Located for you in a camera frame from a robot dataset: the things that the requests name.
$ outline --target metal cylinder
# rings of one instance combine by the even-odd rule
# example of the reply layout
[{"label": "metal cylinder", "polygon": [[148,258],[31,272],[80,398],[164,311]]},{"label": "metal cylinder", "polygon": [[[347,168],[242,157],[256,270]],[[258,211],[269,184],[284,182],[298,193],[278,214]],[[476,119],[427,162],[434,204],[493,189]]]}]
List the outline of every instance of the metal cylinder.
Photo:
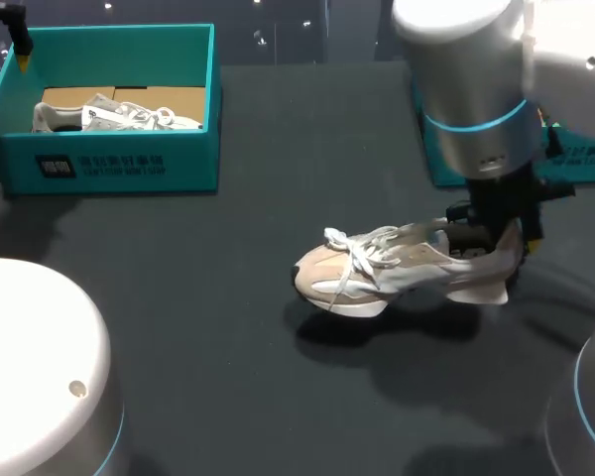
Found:
[{"label": "metal cylinder", "polygon": [[426,124],[467,179],[495,179],[539,147],[537,108],[525,99],[523,0],[395,0]]},{"label": "metal cylinder", "polygon": [[104,321],[68,278],[0,259],[0,476],[127,476]]},{"label": "metal cylinder", "polygon": [[550,399],[545,436],[559,476],[595,476],[595,333]]}]

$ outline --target cardboard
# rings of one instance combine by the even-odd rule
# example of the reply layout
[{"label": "cardboard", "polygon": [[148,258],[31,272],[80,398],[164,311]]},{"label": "cardboard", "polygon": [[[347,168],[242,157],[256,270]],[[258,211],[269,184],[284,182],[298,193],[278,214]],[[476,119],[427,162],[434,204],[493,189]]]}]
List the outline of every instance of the cardboard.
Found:
[{"label": "cardboard", "polygon": [[205,122],[204,87],[118,87],[113,99],[119,102],[133,102],[153,111],[167,107],[172,109],[176,116],[188,117],[201,124]]},{"label": "cardboard", "polygon": [[48,87],[44,90],[42,102],[54,107],[81,107],[97,93],[112,98],[115,87]]}]

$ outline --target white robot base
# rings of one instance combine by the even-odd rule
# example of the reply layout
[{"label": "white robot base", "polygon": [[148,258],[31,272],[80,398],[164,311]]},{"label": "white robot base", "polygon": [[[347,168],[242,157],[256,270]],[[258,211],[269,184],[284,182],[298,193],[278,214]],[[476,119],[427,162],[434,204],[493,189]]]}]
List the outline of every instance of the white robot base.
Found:
[{"label": "white robot base", "polygon": [[95,304],[0,259],[0,476],[126,476],[127,416]]}]

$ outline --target teal shoe box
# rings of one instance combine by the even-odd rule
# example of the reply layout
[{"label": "teal shoe box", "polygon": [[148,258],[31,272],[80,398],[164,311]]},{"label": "teal shoe box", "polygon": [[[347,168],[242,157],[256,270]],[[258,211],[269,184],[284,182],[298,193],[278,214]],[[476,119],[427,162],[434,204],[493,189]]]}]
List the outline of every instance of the teal shoe box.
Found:
[{"label": "teal shoe box", "polygon": [[[427,167],[436,186],[464,186],[463,177],[450,169],[438,145],[435,126],[422,110],[419,95],[413,87],[418,129],[423,142]],[[542,155],[535,161],[540,177],[565,179],[572,183],[595,182],[595,140],[587,139],[564,129],[554,118],[540,111],[542,123]]]},{"label": "teal shoe box", "polygon": [[[213,191],[221,83],[213,25],[32,28],[26,73],[0,73],[0,181],[6,194]],[[48,87],[204,87],[198,130],[31,133]]]}]

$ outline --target yellow clip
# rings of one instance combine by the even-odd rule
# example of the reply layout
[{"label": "yellow clip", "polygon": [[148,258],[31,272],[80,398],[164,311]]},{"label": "yellow clip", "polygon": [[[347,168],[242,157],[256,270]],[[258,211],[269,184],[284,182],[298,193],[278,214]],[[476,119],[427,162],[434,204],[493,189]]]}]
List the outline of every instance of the yellow clip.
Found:
[{"label": "yellow clip", "polygon": [[27,72],[27,68],[29,67],[29,60],[31,59],[30,55],[16,55],[16,60],[18,61],[18,68],[20,72],[24,73]]},{"label": "yellow clip", "polygon": [[527,242],[527,249],[530,253],[535,253],[542,240],[532,240]]}]

